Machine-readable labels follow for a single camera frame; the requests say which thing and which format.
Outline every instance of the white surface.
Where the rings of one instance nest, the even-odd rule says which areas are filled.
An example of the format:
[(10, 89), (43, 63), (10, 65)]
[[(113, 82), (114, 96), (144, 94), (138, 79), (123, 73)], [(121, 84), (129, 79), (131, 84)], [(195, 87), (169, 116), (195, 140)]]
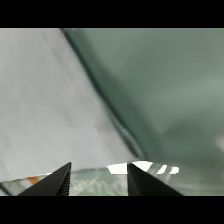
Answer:
[(0, 180), (131, 159), (59, 29), (0, 29)]

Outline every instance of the green surface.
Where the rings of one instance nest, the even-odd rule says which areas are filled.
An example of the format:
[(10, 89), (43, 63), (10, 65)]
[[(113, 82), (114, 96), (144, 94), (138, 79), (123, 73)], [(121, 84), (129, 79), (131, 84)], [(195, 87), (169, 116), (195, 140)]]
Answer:
[[(66, 34), (146, 160), (222, 174), (223, 29), (70, 29)], [(199, 173), (207, 179), (206, 171)]]

